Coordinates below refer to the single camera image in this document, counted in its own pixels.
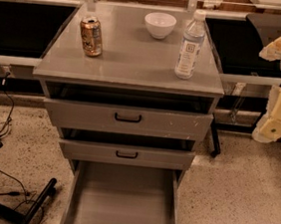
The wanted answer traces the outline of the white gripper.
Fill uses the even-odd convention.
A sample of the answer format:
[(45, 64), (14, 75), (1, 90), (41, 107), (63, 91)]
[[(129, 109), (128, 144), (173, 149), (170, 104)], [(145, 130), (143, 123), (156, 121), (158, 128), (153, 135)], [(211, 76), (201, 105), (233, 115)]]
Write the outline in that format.
[(255, 141), (269, 143), (281, 137), (281, 87), (271, 88), (267, 110), (270, 117), (263, 115), (251, 133)]

